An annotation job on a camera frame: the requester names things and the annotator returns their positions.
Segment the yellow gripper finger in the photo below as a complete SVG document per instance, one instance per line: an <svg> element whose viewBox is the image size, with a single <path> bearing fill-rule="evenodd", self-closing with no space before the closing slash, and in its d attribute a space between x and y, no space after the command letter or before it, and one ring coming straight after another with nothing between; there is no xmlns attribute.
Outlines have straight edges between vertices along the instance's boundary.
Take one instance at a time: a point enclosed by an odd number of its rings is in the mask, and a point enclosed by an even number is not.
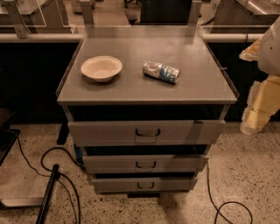
<svg viewBox="0 0 280 224"><path fill-rule="evenodd" d="M239 58L245 61L258 61L261 41L262 39L259 38L253 44L243 50L240 53Z"/></svg>

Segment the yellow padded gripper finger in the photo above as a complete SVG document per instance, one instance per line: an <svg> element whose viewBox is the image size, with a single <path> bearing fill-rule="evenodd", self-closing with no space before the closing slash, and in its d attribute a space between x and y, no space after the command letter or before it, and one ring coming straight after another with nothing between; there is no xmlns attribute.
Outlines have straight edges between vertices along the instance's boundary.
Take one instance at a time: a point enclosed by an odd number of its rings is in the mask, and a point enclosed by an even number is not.
<svg viewBox="0 0 280 224"><path fill-rule="evenodd" d="M269 75L263 82L255 81L249 90L240 131L246 135L261 132L280 109L280 77Z"/></svg>

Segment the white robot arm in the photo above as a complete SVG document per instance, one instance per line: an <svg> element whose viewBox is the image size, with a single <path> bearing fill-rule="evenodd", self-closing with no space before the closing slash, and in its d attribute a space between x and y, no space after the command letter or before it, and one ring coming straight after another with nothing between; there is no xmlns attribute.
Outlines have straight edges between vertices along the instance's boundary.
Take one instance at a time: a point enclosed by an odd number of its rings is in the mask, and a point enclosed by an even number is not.
<svg viewBox="0 0 280 224"><path fill-rule="evenodd" d="M261 132L280 109L280 17L261 38L241 52L239 58L256 61L266 80L255 81L249 90L240 131L246 135Z"/></svg>

